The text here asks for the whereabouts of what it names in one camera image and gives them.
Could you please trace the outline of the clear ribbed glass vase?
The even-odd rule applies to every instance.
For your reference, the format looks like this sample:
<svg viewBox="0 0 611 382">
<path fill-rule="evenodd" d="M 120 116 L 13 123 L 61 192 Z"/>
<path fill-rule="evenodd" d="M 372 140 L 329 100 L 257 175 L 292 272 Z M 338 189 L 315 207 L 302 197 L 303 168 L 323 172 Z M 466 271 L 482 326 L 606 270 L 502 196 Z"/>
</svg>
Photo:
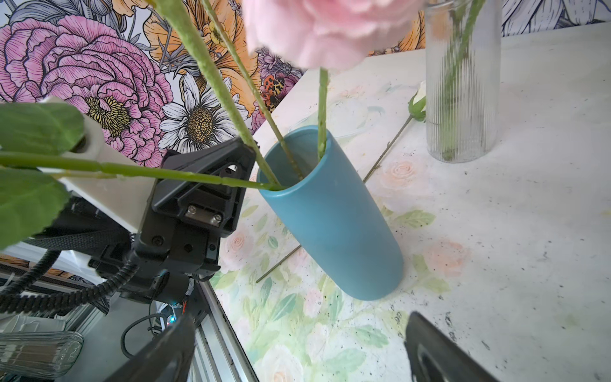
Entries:
<svg viewBox="0 0 611 382">
<path fill-rule="evenodd" d="M 476 160 L 500 125 L 501 2 L 429 1 L 426 22 L 426 143 L 437 160 Z"/>
</svg>

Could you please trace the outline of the teal ceramic vase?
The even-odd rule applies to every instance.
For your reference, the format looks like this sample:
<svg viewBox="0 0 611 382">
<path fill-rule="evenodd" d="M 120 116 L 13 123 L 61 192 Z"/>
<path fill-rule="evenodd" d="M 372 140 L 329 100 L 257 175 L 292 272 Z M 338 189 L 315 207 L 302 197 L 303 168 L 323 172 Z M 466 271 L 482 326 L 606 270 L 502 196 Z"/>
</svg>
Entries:
<svg viewBox="0 0 611 382">
<path fill-rule="evenodd" d="M 298 178 L 280 145 L 265 159 L 284 187 L 261 195 L 297 242 L 349 296 L 374 301 L 404 277 L 404 257 L 391 229 L 340 144 L 327 136 L 318 157 L 318 129 L 285 137 L 304 177 Z"/>
</svg>

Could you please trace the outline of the small pink carnation stem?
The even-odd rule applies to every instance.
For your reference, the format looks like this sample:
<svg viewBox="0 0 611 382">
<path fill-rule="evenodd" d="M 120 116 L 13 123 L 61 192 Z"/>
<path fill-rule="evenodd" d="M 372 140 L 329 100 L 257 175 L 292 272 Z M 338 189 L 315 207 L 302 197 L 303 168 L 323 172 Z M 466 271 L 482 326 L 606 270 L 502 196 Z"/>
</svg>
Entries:
<svg viewBox="0 0 611 382">
<path fill-rule="evenodd" d="M 307 69 L 341 71 L 369 56 L 425 48 L 423 7 L 422 1 L 243 1 L 265 108 L 274 111 Z"/>
</svg>

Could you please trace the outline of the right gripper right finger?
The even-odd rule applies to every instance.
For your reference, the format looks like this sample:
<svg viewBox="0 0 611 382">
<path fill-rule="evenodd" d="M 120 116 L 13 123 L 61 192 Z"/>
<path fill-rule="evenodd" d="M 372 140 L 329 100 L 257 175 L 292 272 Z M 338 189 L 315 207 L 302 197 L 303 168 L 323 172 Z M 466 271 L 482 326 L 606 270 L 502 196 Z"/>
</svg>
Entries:
<svg viewBox="0 0 611 382">
<path fill-rule="evenodd" d="M 417 311 L 409 316 L 404 346 L 413 381 L 497 381 Z"/>
</svg>

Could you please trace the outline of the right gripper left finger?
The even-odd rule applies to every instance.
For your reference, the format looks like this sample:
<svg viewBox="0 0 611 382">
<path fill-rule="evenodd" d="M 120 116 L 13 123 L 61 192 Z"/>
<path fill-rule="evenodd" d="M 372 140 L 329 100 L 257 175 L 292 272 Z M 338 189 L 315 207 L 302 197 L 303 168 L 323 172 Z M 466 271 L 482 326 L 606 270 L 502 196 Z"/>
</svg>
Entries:
<svg viewBox="0 0 611 382">
<path fill-rule="evenodd" d="M 148 318 L 161 318 L 152 314 L 127 326 L 120 338 L 120 348 L 128 362 L 108 378 L 108 382 L 122 381 L 187 381 L 195 351 L 196 325 L 192 315 L 183 315 L 142 350 L 133 355 L 127 351 L 125 337 L 139 323 Z"/>
</svg>

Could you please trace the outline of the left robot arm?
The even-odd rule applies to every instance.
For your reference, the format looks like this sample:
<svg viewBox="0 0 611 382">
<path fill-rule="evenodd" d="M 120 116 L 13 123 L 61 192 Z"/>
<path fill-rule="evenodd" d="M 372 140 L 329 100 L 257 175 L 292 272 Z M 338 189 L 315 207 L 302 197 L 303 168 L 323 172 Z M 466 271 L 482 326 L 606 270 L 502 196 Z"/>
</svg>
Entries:
<svg viewBox="0 0 611 382">
<path fill-rule="evenodd" d="M 177 304 L 219 270 L 221 240 L 243 205 L 255 155 L 241 139 L 189 154 L 162 169 L 214 184 L 158 179 L 110 148 L 100 123 L 59 99 L 1 106 L 1 245 L 83 254 L 99 277 L 137 269 L 125 299 Z"/>
</svg>

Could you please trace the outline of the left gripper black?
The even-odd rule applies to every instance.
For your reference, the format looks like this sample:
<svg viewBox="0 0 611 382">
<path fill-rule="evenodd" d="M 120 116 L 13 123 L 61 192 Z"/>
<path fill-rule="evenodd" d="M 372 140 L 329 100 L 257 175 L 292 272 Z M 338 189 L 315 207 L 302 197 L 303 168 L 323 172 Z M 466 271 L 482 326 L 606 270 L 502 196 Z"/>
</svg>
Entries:
<svg viewBox="0 0 611 382">
<path fill-rule="evenodd" d="M 135 302 L 177 304 L 194 283 L 208 281 L 221 269 L 221 239 L 238 223 L 245 188 L 229 181 L 247 181 L 255 164 L 253 149 L 233 138 L 201 151 L 170 151 L 163 170 L 188 178 L 158 180 L 137 234 L 92 255 L 89 266 L 109 279 L 126 262 L 138 270 L 119 290 Z"/>
</svg>

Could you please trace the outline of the cream rose stem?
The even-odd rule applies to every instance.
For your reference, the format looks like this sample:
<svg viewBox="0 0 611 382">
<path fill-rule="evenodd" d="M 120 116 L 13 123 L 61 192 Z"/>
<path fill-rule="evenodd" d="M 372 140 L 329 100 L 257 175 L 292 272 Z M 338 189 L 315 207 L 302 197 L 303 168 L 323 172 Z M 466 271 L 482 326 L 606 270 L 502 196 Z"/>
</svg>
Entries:
<svg viewBox="0 0 611 382">
<path fill-rule="evenodd" d="M 1 247 L 50 226 L 69 199 L 61 178 L 171 178 L 188 176 L 158 168 L 67 158 L 85 134 L 85 118 L 69 103 L 4 103 L 1 106 Z M 230 186 L 280 191 L 282 186 L 229 181 Z"/>
</svg>

